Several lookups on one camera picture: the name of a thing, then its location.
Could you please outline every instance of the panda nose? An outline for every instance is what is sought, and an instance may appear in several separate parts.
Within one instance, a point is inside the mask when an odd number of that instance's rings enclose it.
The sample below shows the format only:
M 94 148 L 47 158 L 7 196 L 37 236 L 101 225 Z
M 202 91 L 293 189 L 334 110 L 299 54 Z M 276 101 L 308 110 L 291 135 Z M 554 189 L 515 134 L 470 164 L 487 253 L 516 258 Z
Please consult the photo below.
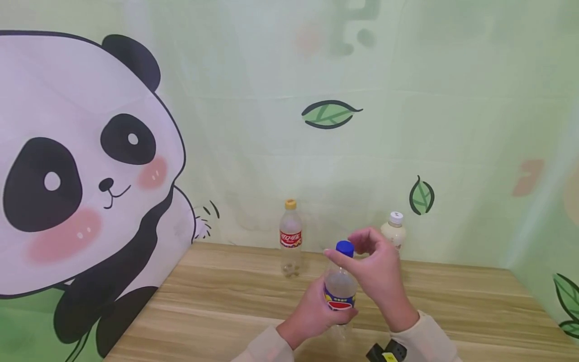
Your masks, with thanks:
M 112 184 L 114 183 L 115 182 L 112 180 L 112 178 L 105 178 L 98 184 L 98 189 L 103 192 L 109 191 L 112 187 Z

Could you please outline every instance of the light green backdrop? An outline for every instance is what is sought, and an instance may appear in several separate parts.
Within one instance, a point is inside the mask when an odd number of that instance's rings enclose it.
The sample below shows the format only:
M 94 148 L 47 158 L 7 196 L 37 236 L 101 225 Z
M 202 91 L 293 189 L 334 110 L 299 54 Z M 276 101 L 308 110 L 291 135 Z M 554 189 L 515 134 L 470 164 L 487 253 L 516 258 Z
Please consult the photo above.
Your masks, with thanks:
M 3 29 L 96 42 L 120 33 L 153 52 L 158 93 L 187 150 L 179 186 L 199 210 L 209 200 L 220 210 L 220 219 L 207 216 L 208 241 L 277 247 L 289 197 L 298 199 L 312 251 L 396 210 L 409 231 L 404 258 L 512 266 L 559 319 L 551 274 L 579 279 L 577 230 L 561 214 L 554 184 L 541 195 L 513 193 L 521 178 L 571 172 L 553 162 L 575 122 L 579 2 L 0 4 Z M 358 20 L 347 19 L 356 8 Z M 301 112 L 329 99 L 364 110 L 337 129 L 306 125 Z M 541 172 L 521 170 L 537 160 Z M 422 216 L 409 205 L 417 175 L 436 193 Z M 549 205 L 552 221 L 525 233 L 537 202 Z

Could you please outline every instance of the table surface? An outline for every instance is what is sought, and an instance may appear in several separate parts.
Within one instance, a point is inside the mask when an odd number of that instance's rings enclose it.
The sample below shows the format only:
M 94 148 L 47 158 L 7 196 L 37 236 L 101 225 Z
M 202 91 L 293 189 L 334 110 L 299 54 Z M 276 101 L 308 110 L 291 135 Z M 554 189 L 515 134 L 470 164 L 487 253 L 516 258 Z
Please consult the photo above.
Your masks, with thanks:
M 284 278 L 278 250 L 194 243 L 106 362 L 231 361 L 267 326 L 284 320 L 327 265 L 304 253 L 302 274 Z M 579 361 L 579 348 L 507 270 L 404 261 L 418 309 L 432 315 L 464 361 Z M 373 302 L 359 291 L 353 338 L 307 341 L 296 361 L 365 361 L 389 340 Z

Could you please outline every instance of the clear plastic bottle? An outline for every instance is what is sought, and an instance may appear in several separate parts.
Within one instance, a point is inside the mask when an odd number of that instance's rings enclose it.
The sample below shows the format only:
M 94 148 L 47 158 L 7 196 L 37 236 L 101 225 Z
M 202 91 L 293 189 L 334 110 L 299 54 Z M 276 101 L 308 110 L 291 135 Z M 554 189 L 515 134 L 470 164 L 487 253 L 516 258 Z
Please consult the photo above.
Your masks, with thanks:
M 285 214 L 280 221 L 281 272 L 284 276 L 297 276 L 302 266 L 302 219 L 293 199 L 285 201 Z
M 336 244 L 336 250 L 352 258 L 354 257 L 354 245 L 347 240 Z M 330 262 L 325 275 L 325 299 L 332 310 L 345 310 L 354 307 L 356 303 L 356 290 L 358 282 L 346 270 Z M 349 338 L 352 330 L 351 323 L 333 326 L 328 331 L 329 336 L 337 341 Z
M 389 222 L 380 227 L 382 235 L 384 235 L 388 241 L 394 244 L 396 250 L 398 251 L 400 251 L 400 248 L 402 248 L 402 243 L 406 239 L 406 229 L 402 225 L 402 219 L 404 219 L 404 215 L 394 211 L 390 213 Z

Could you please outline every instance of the white bottle cap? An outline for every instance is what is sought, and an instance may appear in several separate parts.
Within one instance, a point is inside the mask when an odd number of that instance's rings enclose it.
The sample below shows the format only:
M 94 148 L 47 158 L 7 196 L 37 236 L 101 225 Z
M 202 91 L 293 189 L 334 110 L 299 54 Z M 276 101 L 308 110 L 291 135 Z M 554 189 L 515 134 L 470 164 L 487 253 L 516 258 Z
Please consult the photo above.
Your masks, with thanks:
M 404 215 L 402 215 L 401 213 L 399 213 L 397 211 L 393 211 L 390 213 L 390 222 L 392 224 L 402 225 L 402 219 L 403 218 L 404 218 Z

